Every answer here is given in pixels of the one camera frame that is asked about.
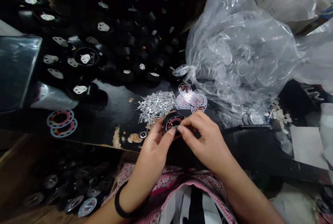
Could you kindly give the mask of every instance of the metal ring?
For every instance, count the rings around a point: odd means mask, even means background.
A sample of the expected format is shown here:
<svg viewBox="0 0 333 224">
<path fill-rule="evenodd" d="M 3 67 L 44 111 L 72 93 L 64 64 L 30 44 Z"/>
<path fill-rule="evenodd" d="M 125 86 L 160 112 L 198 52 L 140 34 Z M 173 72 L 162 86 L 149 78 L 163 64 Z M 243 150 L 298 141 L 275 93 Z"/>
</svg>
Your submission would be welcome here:
<svg viewBox="0 0 333 224">
<path fill-rule="evenodd" d="M 145 138 L 147 137 L 147 135 L 148 135 L 148 134 L 147 134 L 146 131 L 142 131 L 142 132 L 140 132 L 140 135 L 139 135 L 139 136 L 140 136 L 141 139 L 145 139 Z"/>
</svg>

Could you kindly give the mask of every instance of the black wristband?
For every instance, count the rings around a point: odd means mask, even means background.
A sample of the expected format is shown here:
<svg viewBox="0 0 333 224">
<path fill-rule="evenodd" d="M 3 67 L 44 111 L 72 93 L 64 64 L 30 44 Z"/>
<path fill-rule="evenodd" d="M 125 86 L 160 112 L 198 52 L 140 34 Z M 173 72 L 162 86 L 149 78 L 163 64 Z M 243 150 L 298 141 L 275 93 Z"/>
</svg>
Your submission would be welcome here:
<svg viewBox="0 0 333 224">
<path fill-rule="evenodd" d="M 117 213 L 122 217 L 122 218 L 126 218 L 126 219 L 131 219 L 133 217 L 135 217 L 144 207 L 145 205 L 147 204 L 149 198 L 147 198 L 147 200 L 145 201 L 145 203 L 140 207 L 138 208 L 137 210 L 134 210 L 133 212 L 131 213 L 126 213 L 120 206 L 119 204 L 119 195 L 120 195 L 120 192 L 121 190 L 124 188 L 124 186 L 127 184 L 128 181 L 126 181 L 123 185 L 121 185 L 121 187 L 119 188 L 118 192 L 116 193 L 116 196 L 114 198 L 114 205 L 116 207 L 116 211 Z"/>
</svg>

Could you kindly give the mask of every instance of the fingernail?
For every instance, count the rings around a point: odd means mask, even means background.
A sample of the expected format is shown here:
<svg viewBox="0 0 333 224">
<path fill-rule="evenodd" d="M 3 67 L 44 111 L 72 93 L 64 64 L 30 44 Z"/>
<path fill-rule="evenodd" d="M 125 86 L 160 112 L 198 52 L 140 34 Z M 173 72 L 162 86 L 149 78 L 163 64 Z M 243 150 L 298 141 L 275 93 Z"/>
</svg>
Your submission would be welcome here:
<svg viewBox="0 0 333 224">
<path fill-rule="evenodd" d="M 177 126 L 177 130 L 182 133 L 184 131 L 184 128 L 182 126 Z"/>
<path fill-rule="evenodd" d="M 170 133 L 170 135 L 174 135 L 176 133 L 176 129 L 175 128 L 171 128 L 168 131 Z"/>
</svg>

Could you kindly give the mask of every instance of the black workbench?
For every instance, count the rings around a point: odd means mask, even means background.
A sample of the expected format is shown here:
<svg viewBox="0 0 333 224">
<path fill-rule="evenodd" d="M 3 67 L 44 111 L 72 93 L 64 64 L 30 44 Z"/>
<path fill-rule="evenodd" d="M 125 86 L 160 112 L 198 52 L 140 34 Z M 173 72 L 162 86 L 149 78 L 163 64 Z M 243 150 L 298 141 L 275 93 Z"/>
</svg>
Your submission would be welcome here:
<svg viewBox="0 0 333 224">
<path fill-rule="evenodd" d="M 130 143 L 128 138 L 131 134 L 137 134 L 146 129 L 145 123 L 138 124 L 140 112 L 135 111 L 138 107 L 137 102 L 142 100 L 141 96 L 145 97 L 158 90 L 174 91 L 176 96 L 178 92 L 178 85 L 171 85 L 167 81 L 162 81 L 155 87 L 134 83 L 110 85 L 99 80 L 94 82 L 107 94 L 108 100 L 105 102 L 105 108 L 96 110 L 85 105 L 76 107 L 73 111 L 78 121 L 78 127 L 65 139 L 134 152 L 140 151 L 143 142 Z M 0 128 L 51 137 L 50 128 L 46 124 L 47 116 L 51 112 L 50 110 L 28 108 L 10 114 L 2 114 L 0 115 Z M 179 112 L 185 117 L 191 114 L 190 110 L 179 110 Z M 223 123 L 218 117 L 218 105 L 209 101 L 205 113 L 221 129 L 223 128 Z M 243 169 L 331 184 L 330 174 L 333 178 L 333 171 L 294 161 L 293 157 L 281 150 L 280 143 L 272 132 L 239 131 L 224 136 L 224 139 Z M 167 163 L 182 167 L 203 168 L 182 139 L 176 140 L 171 145 Z"/>
</svg>

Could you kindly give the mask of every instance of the clear plastic bag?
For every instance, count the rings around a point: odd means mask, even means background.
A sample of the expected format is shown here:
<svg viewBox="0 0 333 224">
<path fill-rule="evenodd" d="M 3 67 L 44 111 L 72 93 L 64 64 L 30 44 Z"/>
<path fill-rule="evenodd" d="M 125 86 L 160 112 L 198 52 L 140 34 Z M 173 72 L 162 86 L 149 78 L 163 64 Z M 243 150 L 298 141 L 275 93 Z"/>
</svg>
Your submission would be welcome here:
<svg viewBox="0 0 333 224">
<path fill-rule="evenodd" d="M 254 0 L 208 0 L 191 28 L 182 76 L 232 113 L 263 112 L 299 60 L 288 26 Z"/>
<path fill-rule="evenodd" d="M 331 86 L 333 83 L 333 19 L 326 22 L 319 33 L 296 38 L 302 61 L 296 67 L 295 80 L 307 84 Z"/>
<path fill-rule="evenodd" d="M 271 0 L 265 10 L 276 20 L 298 22 L 314 18 L 317 0 Z"/>
<path fill-rule="evenodd" d="M 78 104 L 78 101 L 73 101 L 60 89 L 38 82 L 38 95 L 30 107 L 50 110 L 70 110 L 74 109 Z"/>
</svg>

